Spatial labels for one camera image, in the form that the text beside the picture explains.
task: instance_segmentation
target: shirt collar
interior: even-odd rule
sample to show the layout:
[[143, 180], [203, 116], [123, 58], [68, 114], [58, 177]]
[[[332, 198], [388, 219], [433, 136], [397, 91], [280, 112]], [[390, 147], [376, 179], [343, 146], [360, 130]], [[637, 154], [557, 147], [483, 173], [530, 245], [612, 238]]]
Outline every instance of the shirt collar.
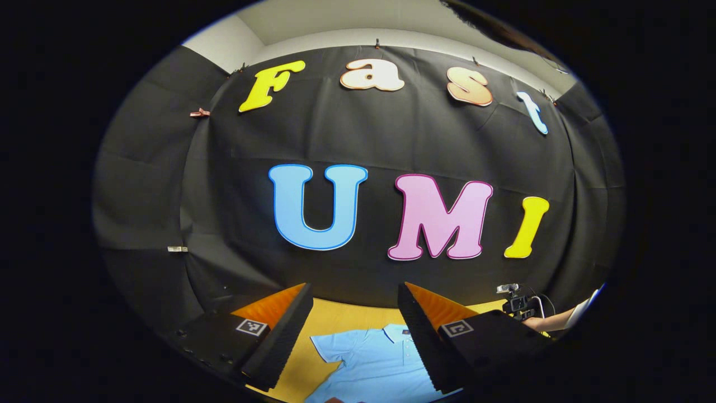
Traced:
[[393, 343], [398, 341], [405, 341], [409, 338], [412, 338], [412, 335], [410, 335], [410, 333], [403, 334], [403, 331], [407, 330], [408, 328], [406, 325], [396, 325], [394, 323], [391, 323], [383, 328], [385, 335], [388, 336], [388, 339], [390, 339], [390, 341], [392, 341]]

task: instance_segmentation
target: camera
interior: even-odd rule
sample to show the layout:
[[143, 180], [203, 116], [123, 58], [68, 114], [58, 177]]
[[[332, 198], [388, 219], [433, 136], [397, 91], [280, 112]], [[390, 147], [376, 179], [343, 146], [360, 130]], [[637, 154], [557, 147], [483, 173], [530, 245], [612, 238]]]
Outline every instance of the camera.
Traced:
[[497, 287], [497, 294], [507, 293], [506, 303], [502, 305], [504, 313], [513, 313], [513, 318], [517, 321], [524, 321], [535, 315], [542, 315], [541, 303], [535, 301], [532, 295], [526, 295], [519, 292], [519, 284], [505, 284]]

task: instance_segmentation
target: black fabric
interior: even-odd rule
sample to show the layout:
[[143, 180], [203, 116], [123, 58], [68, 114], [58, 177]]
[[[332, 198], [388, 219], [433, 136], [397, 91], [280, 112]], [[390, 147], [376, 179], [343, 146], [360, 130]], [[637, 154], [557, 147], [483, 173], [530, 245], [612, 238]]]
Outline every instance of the black fabric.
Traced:
[[[605, 165], [619, 165], [619, 159], [604, 155], [616, 146], [603, 119], [565, 109], [569, 98], [563, 97], [565, 107], [558, 109], [501, 72], [418, 49], [316, 49], [252, 65], [229, 79], [191, 51], [179, 48], [177, 54], [167, 57], [174, 62], [156, 67], [164, 69], [161, 74], [147, 74], [107, 134], [97, 165], [95, 223], [105, 247], [187, 246], [188, 279], [203, 309], [232, 297], [250, 303], [304, 282], [313, 284], [318, 298], [389, 308], [397, 306], [395, 286], [404, 281], [463, 305], [495, 300], [497, 285], [521, 283], [547, 290], [555, 305], [563, 305], [606, 275], [623, 203], [606, 204], [606, 178], [620, 185], [621, 172]], [[200, 80], [204, 93], [185, 82], [190, 78], [179, 68], [183, 58], [193, 60], [187, 64], [191, 77], [212, 77]], [[365, 58], [395, 63], [405, 86], [395, 92], [342, 87], [345, 64]], [[296, 60], [306, 68], [291, 73], [282, 91], [270, 91], [269, 105], [238, 112], [258, 71]], [[446, 89], [450, 67], [481, 72], [492, 104], [454, 100]], [[174, 80], [182, 84], [167, 91]], [[516, 91], [539, 105], [547, 136], [534, 127]], [[184, 103], [189, 97], [193, 103]], [[211, 116], [189, 118], [199, 107]], [[586, 117], [565, 118], [565, 113]], [[587, 130], [595, 134], [587, 136]], [[304, 218], [313, 228], [327, 228], [333, 220], [334, 190], [324, 170], [338, 163], [368, 169], [350, 242], [319, 252], [281, 237], [268, 172], [282, 163], [304, 164], [314, 172], [304, 200]], [[448, 208], [467, 181], [493, 187], [480, 256], [453, 260], [443, 251], [431, 258], [422, 236], [420, 259], [398, 262], [387, 256], [400, 232], [403, 195], [395, 179], [402, 174], [435, 178]], [[550, 209], [531, 256], [504, 258], [527, 196], [547, 199]], [[612, 243], [595, 247], [594, 237]]]
[[[379, 58], [398, 67], [405, 86], [396, 92], [347, 90], [339, 83], [351, 60]], [[239, 114], [256, 72], [295, 60], [306, 69], [272, 94], [271, 104]], [[479, 67], [495, 101], [486, 108], [458, 102], [446, 90], [450, 67], [474, 69], [456, 57], [416, 49], [336, 47], [300, 52], [250, 66], [233, 75], [211, 105], [187, 162], [182, 227], [210, 232], [282, 286], [309, 281], [316, 297], [395, 307], [395, 285], [430, 285], [466, 305], [495, 298], [495, 286], [528, 282], [544, 287], [561, 260], [572, 216], [573, 170], [559, 114], [538, 91]], [[515, 91], [531, 94], [550, 128], [542, 136]], [[326, 252], [303, 250], [276, 230], [271, 167], [302, 163], [314, 171], [306, 183], [304, 216], [314, 228], [332, 223], [333, 187], [323, 177], [336, 163], [363, 166], [355, 235]], [[401, 174], [433, 176], [452, 205], [466, 181], [486, 181], [488, 204], [481, 256], [396, 262], [387, 256], [400, 230]], [[521, 224], [522, 200], [550, 201], [528, 260], [507, 260]], [[421, 247], [427, 250], [425, 241]]]
[[609, 275], [627, 209], [621, 156], [599, 106], [576, 83], [557, 100], [575, 170], [570, 246], [546, 294], [558, 312], [589, 298]]
[[102, 257], [119, 291], [153, 330], [175, 330], [204, 313], [180, 254], [103, 250]]
[[162, 59], [112, 119], [97, 157], [93, 214], [101, 247], [164, 249], [183, 243], [184, 160], [198, 121], [228, 73], [186, 47]]

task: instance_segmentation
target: person's arm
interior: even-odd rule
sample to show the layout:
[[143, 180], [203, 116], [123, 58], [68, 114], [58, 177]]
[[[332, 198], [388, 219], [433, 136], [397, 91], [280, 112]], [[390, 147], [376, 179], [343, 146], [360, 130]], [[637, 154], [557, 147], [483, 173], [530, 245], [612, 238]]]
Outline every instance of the person's arm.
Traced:
[[567, 321], [572, 315], [572, 312], [574, 312], [574, 308], [554, 316], [548, 316], [547, 318], [537, 318], [533, 316], [525, 319], [522, 323], [538, 332], [560, 331], [566, 328]]

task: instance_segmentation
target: hand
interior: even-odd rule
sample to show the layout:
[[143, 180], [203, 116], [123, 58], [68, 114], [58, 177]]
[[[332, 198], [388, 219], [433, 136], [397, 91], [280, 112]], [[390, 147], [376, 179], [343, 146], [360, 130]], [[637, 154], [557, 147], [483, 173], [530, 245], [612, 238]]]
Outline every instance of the hand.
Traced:
[[531, 318], [527, 318], [522, 323], [532, 328], [534, 331], [542, 332], [542, 324], [544, 319], [537, 318], [536, 316], [533, 316]]

